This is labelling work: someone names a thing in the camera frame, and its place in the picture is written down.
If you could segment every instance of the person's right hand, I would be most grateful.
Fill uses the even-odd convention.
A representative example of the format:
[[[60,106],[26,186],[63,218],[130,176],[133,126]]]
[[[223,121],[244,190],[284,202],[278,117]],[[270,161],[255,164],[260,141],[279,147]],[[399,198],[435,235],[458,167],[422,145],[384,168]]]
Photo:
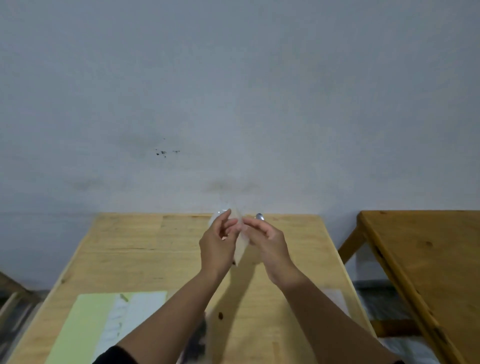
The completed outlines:
[[[243,232],[260,250],[267,275],[277,286],[292,280],[299,272],[288,253],[283,232],[264,220],[243,218]]]

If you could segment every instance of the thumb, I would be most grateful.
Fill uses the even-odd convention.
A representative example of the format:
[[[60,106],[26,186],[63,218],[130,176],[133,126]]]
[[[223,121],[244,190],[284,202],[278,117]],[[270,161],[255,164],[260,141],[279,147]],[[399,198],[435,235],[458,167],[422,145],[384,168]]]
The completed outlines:
[[[261,231],[250,226],[244,225],[242,231],[247,235],[253,245],[260,246],[265,240],[265,235]]]
[[[241,226],[234,226],[230,233],[227,235],[225,240],[228,240],[229,243],[236,244],[237,239],[240,235]]]

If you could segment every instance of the hand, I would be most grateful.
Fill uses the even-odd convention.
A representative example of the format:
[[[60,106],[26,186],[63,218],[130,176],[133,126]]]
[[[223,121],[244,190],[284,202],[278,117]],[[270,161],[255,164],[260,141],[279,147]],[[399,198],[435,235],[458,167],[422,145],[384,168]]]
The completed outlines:
[[[263,220],[243,218],[243,223],[242,230],[259,248],[270,280],[282,288],[296,279],[300,271],[290,258],[283,232]]]
[[[219,282],[232,266],[235,243],[241,230],[238,219],[228,219],[230,213],[228,209],[218,216],[200,239],[202,271]]]

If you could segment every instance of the wall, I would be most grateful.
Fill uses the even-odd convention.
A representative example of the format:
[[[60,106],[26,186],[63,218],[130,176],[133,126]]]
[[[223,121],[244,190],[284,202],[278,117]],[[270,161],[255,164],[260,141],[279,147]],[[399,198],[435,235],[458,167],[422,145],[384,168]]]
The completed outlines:
[[[338,246],[361,209],[478,209],[479,15],[0,2],[0,268],[50,287],[98,211],[315,213]]]

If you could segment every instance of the black sleeve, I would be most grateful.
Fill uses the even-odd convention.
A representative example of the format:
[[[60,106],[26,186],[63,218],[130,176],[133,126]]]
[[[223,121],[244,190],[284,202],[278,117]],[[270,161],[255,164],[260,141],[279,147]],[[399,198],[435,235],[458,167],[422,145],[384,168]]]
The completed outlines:
[[[112,346],[101,354],[93,364],[137,364],[137,362],[120,346]]]

